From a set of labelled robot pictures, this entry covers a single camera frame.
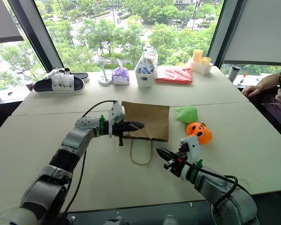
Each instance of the window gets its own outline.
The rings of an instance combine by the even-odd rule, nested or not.
[[[4,3],[23,41],[0,43],[0,98],[2,100],[25,98],[29,93],[25,82],[40,80],[45,75],[45,70],[8,3],[5,1]]]
[[[281,66],[269,66],[269,65],[252,65],[252,64],[227,64],[224,63],[221,66],[221,71],[228,76],[231,66],[237,65],[241,67],[237,78],[233,82],[234,85],[238,85],[243,78],[244,73],[247,73],[243,83],[241,85],[256,85],[258,82],[271,74],[281,72]]]
[[[143,51],[158,51],[160,65],[181,65],[194,49],[207,55],[223,0],[35,0],[65,67],[133,69]]]

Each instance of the person's arm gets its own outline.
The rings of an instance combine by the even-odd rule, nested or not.
[[[247,97],[253,97],[263,90],[274,88],[279,84],[280,73],[269,75],[263,78],[256,86],[247,86],[243,89],[242,93]]]

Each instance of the roller shade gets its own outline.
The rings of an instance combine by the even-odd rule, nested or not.
[[[13,19],[8,13],[2,0],[0,0],[0,43],[10,41],[22,41]]]
[[[281,0],[248,1],[227,61],[281,63]]]

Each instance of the slide sandal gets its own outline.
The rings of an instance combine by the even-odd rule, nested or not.
[[[68,68],[59,68],[59,69],[53,68],[53,70],[52,70],[50,73],[48,73],[48,74],[43,78],[43,80],[45,80],[45,79],[51,79],[51,77],[52,77],[54,74],[60,73],[60,72],[64,73],[65,71],[70,71],[70,69],[68,69]],[[77,77],[77,78],[82,79],[84,82],[89,81],[89,75],[88,75],[88,73],[85,73],[85,72],[72,73],[72,72],[70,71],[70,74],[73,74],[74,77]]]
[[[84,81],[70,74],[70,71],[56,73],[51,79],[38,81],[34,90],[38,93],[76,93],[84,89]]]

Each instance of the person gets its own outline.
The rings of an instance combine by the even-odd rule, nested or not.
[[[242,93],[281,134],[281,88],[280,73],[269,75],[256,86],[247,86]]]

